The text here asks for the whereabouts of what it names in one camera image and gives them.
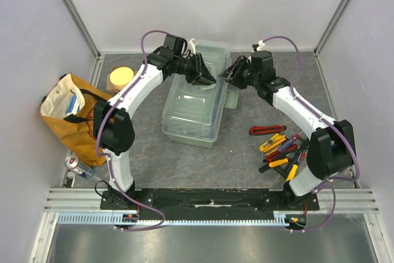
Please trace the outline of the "green clear-lid toolbox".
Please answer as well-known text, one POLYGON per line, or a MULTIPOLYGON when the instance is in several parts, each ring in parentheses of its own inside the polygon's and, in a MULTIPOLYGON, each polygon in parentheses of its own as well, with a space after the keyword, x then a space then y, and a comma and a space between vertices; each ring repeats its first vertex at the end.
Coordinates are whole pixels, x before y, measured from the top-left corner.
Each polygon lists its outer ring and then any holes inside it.
POLYGON ((200 39, 196 52, 202 54, 217 82, 193 86, 184 76, 175 75, 162 113, 162 131, 171 141, 211 148, 218 138, 223 109, 235 109, 239 94, 219 78, 231 65, 229 44, 200 39))

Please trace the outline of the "blue red screwdriver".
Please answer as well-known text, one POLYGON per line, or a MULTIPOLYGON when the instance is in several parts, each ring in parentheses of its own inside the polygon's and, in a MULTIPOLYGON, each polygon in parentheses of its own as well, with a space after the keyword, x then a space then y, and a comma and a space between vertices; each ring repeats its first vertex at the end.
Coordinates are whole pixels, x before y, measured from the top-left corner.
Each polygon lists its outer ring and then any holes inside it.
POLYGON ((278 153, 284 152, 285 149, 289 148, 300 137, 301 134, 303 134, 303 132, 300 132, 294 135, 293 137, 291 137, 290 139, 285 140, 283 143, 276 145, 274 149, 270 150, 267 153, 267 155, 271 156, 272 154, 274 154, 274 152, 278 152, 278 153))

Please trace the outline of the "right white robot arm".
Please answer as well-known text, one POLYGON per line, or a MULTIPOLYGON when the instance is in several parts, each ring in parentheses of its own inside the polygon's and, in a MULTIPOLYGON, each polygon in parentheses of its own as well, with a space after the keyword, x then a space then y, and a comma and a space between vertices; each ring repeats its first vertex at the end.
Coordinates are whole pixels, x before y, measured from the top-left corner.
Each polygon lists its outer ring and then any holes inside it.
POLYGON ((257 51, 249 58, 242 55, 219 76, 238 89, 253 87, 261 99, 286 114, 309 139, 306 168, 284 185, 282 202, 286 208, 297 209, 305 195, 357 164, 352 124, 325 115, 287 79, 277 76, 271 52, 257 51))

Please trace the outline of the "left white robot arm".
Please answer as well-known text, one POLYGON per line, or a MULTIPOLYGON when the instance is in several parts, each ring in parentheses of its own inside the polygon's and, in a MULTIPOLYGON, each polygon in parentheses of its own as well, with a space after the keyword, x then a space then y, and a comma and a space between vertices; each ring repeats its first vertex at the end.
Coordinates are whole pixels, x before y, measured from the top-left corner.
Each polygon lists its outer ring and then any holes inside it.
POLYGON ((173 74, 184 76, 186 82, 194 86, 216 82, 196 49, 199 43, 196 38, 187 41, 166 35, 162 46, 143 55, 143 63, 131 81, 114 97, 94 107, 97 151, 107 159, 110 186, 117 190, 114 202, 122 209, 135 204, 135 193, 129 190, 134 184, 129 150, 135 140, 132 117, 140 104, 173 74))

